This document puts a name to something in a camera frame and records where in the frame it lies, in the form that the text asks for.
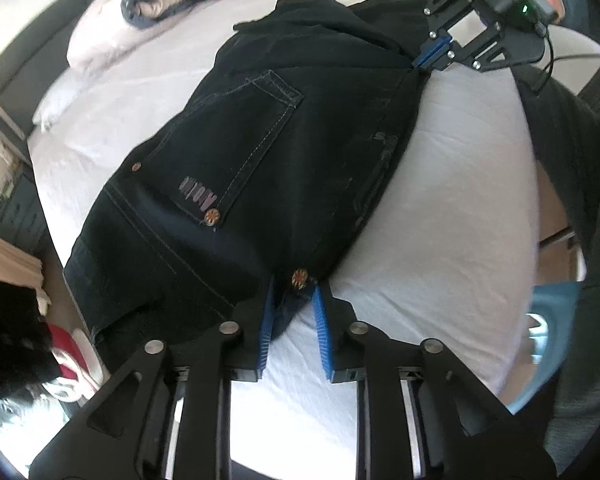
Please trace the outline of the black denim pants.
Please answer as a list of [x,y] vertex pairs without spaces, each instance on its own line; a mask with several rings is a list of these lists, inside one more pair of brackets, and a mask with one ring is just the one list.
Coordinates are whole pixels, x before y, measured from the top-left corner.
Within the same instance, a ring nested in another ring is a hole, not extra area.
[[65,278],[106,367],[271,289],[274,333],[365,228],[411,139],[425,0],[279,0],[99,192]]

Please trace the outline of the dark left nightstand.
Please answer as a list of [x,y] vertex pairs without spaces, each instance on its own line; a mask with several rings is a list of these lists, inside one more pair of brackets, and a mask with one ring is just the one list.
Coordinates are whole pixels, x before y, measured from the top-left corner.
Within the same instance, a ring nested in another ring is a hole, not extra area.
[[34,255],[46,230],[32,168],[21,164],[0,197],[0,238]]

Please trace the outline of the rolled white grey duvet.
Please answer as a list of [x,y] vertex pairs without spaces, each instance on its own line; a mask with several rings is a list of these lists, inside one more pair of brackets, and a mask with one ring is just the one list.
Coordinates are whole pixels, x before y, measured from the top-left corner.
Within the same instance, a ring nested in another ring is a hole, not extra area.
[[69,66],[89,74],[164,32],[198,0],[93,0],[73,29]]

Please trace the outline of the beige curtain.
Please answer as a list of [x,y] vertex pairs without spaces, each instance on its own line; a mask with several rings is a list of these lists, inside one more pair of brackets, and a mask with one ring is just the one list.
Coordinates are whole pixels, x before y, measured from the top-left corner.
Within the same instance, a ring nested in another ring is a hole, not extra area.
[[42,261],[1,238],[0,281],[35,289],[40,298],[48,298],[43,289]]

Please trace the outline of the dark grey upholstered headboard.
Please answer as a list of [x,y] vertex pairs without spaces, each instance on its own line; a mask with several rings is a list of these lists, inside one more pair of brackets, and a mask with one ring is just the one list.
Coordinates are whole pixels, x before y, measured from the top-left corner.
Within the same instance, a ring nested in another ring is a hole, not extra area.
[[34,111],[67,69],[69,38],[91,1],[57,0],[0,55],[0,135],[23,158],[28,156]]

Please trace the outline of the white bed sheet mattress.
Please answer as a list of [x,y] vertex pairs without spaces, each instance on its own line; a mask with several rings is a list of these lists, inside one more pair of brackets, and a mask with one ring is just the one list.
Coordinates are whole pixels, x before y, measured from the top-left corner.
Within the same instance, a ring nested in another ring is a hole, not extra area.
[[[35,181],[61,261],[125,156],[184,107],[234,25],[277,1],[198,6],[105,70],[50,130],[35,130]],[[332,290],[392,338],[442,340],[500,391],[527,327],[538,234],[514,76],[454,65],[429,79],[413,139]],[[353,386],[326,380],[304,307],[273,341],[260,382],[233,386],[230,452],[274,479],[350,479],[354,400]]]

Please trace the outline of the white pillow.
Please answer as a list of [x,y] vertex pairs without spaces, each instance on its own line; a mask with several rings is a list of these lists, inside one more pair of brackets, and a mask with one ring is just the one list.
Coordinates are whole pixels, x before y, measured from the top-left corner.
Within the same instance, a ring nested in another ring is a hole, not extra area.
[[50,131],[58,118],[90,85],[89,76],[68,68],[46,90],[33,113],[32,122],[42,131]]

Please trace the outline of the black hanging garment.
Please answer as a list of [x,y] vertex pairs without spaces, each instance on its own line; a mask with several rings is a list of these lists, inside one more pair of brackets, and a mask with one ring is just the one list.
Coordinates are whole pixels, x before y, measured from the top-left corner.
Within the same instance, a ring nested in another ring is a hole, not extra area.
[[52,342],[36,290],[0,281],[0,399],[61,375]]

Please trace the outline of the red and white object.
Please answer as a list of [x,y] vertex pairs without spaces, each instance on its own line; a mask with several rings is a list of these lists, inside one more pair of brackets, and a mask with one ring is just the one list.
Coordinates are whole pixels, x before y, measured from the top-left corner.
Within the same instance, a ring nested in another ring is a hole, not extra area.
[[47,323],[52,334],[52,353],[60,375],[42,387],[53,398],[65,403],[84,404],[109,377],[83,330],[71,333]]

